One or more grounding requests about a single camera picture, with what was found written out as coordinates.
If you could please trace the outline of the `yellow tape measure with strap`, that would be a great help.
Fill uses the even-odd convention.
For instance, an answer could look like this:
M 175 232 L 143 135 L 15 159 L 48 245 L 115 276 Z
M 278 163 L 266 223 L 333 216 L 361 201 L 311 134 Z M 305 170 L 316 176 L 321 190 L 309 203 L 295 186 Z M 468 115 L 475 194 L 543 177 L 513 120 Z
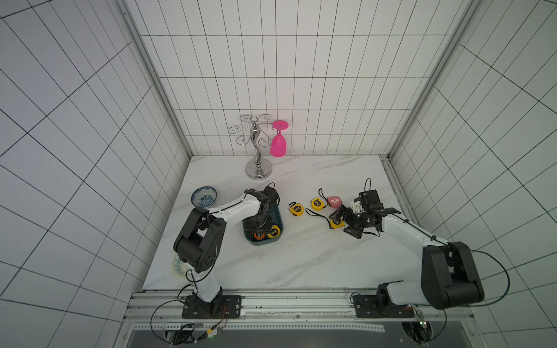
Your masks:
M 330 229 L 339 229 L 339 228 L 345 226 L 345 222 L 342 219 L 340 219 L 340 220 L 330 219 L 329 217 L 326 217 L 326 216 L 324 216 L 322 214 L 319 214 L 319 213 L 317 213 L 317 212 L 315 212 L 311 209 L 308 209 L 308 208 L 306 208 L 305 211 L 311 217 L 323 218 L 324 220 L 326 220 Z

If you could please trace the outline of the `pink tape measure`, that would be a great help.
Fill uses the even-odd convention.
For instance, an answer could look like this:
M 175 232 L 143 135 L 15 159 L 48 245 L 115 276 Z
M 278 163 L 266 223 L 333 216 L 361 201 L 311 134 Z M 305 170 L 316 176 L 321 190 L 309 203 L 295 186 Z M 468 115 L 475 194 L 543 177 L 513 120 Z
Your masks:
M 333 209 L 338 209 L 342 206 L 342 200 L 338 196 L 331 196 L 327 198 L 328 205 Z

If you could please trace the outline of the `yellow 3m tape measure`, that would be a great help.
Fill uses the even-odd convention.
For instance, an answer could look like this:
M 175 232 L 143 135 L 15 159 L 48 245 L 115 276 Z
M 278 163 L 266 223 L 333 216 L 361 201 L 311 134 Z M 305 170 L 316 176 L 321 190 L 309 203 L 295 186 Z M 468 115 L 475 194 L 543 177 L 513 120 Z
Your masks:
M 323 189 L 320 188 L 318 190 L 318 196 L 313 198 L 310 201 L 310 206 L 314 209 L 314 210 L 323 210 L 324 208 L 326 208 L 329 205 L 328 199 L 326 198 L 326 196 L 324 195 Z

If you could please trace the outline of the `small yellow 2m tape measure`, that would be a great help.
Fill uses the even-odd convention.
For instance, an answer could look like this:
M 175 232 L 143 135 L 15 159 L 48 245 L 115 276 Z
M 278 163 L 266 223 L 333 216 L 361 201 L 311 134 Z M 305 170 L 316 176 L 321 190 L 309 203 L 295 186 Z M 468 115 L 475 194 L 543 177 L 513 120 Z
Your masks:
M 304 213 L 305 209 L 300 203 L 291 202 L 289 203 L 289 211 L 294 216 L 299 217 Z

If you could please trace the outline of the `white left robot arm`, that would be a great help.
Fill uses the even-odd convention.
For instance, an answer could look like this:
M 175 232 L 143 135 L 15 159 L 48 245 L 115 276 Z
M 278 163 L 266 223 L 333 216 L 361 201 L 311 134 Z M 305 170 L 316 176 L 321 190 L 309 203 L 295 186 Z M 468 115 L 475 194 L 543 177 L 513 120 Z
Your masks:
M 181 231 L 173 250 L 191 271 L 195 300 L 204 306 L 219 306 L 222 287 L 213 267 L 220 255 L 226 229 L 241 224 L 246 240 L 254 245 L 279 239 L 281 222 L 279 193 L 268 185 L 263 190 L 247 189 L 238 199 L 208 210 L 195 207 Z

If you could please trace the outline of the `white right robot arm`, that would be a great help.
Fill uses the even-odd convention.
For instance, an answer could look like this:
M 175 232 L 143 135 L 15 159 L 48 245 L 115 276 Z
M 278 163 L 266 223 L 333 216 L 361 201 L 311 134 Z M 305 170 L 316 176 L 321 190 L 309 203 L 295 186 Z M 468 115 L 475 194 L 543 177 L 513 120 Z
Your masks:
M 376 229 L 376 236 L 383 232 L 419 258 L 418 279 L 378 286 L 377 295 L 382 305 L 428 305 L 445 310 L 484 300 L 480 276 L 466 244 L 439 239 L 402 217 L 399 210 L 380 204 L 362 213 L 341 206 L 329 217 L 334 222 L 345 223 L 345 233 L 355 238 L 366 234 L 366 228 Z

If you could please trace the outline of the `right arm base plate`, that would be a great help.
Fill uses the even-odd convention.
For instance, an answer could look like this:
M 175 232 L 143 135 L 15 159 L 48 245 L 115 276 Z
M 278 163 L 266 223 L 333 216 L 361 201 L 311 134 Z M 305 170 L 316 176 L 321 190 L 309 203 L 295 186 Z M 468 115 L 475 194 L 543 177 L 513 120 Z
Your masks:
M 394 304 L 389 298 L 387 284 L 380 284 L 375 295 L 354 292 L 350 296 L 357 318 L 413 318 L 415 313 L 404 305 Z

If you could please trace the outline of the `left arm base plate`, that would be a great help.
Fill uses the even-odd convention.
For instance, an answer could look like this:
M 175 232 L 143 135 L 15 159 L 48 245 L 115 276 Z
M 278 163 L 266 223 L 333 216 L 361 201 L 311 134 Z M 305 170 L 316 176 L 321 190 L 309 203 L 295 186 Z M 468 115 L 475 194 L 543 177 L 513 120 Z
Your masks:
M 243 297 L 239 295 L 218 295 L 212 302 L 204 302 L 198 296 L 185 299 L 181 317 L 183 319 L 237 319 L 240 317 Z

